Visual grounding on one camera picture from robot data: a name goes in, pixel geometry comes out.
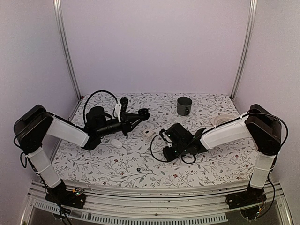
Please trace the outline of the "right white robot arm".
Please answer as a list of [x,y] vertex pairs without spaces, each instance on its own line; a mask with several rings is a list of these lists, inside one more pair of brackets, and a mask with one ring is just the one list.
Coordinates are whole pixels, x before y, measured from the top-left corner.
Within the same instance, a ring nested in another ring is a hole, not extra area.
[[167,162],[172,162],[186,154],[207,152],[219,145],[244,138],[251,138],[258,151],[248,187],[245,191],[226,196],[226,204],[230,209],[245,207],[266,201],[265,182],[270,179],[270,171],[282,147],[282,126],[280,118],[270,114],[258,104],[250,107],[243,115],[214,126],[201,128],[194,135],[181,124],[173,124],[160,133],[168,146],[163,148]]

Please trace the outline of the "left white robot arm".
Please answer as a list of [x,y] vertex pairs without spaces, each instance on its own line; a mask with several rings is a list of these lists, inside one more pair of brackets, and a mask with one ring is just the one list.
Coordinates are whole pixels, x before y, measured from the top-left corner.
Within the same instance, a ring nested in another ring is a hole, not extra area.
[[34,172],[40,176],[47,190],[46,200],[60,207],[83,209],[86,194],[81,188],[67,190],[66,184],[42,148],[45,136],[62,139],[84,150],[94,150],[104,136],[117,132],[128,135],[150,117],[146,108],[138,110],[137,113],[127,112],[126,107],[121,104],[117,104],[116,108],[119,112],[117,118],[107,114],[101,106],[91,108],[86,115],[85,126],[81,128],[48,112],[43,106],[36,105],[14,124],[14,144],[22,150]]

